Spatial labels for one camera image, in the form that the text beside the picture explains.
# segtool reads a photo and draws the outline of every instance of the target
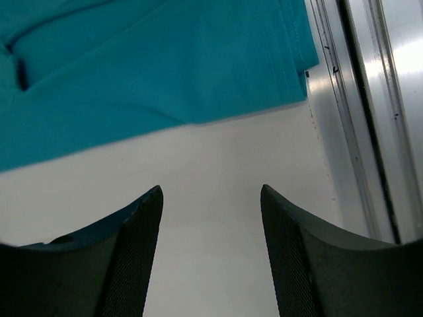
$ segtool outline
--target fabric fold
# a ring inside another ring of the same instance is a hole
[[[116,1],[118,17],[103,2],[0,51],[0,170],[306,98],[318,59],[302,1]],[[11,54],[30,79],[14,98]]]

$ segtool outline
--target metal edge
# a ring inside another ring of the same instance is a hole
[[[318,66],[309,71],[309,104],[321,135],[321,142],[327,154],[342,224],[346,230],[362,236],[370,236],[338,109],[338,101],[334,93],[332,63],[325,48],[328,47],[328,43],[326,38],[322,36],[325,33],[325,28],[317,2],[309,0],[305,4],[313,39],[321,60]]]
[[[401,106],[383,14],[377,0],[346,0],[346,5],[401,241],[416,240],[420,233],[413,224],[413,215],[421,208],[420,198],[406,131],[397,118]]]
[[[394,242],[337,4],[310,0],[306,6],[309,16],[315,17],[311,28],[319,58],[326,61],[326,65],[322,63],[311,71],[310,100],[332,170],[344,226],[364,236]],[[317,88],[322,80],[330,82],[326,99]]]

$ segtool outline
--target white table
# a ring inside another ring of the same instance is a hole
[[[0,174],[0,240],[48,242],[160,184],[165,208],[144,316],[276,317],[260,188],[341,225],[317,137],[304,102]]]

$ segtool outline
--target teal cloth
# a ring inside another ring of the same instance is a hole
[[[304,100],[317,63],[303,0],[0,0],[0,170]]]

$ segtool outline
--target folded cloth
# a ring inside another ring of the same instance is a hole
[[[304,100],[303,0],[0,0],[0,170]]]

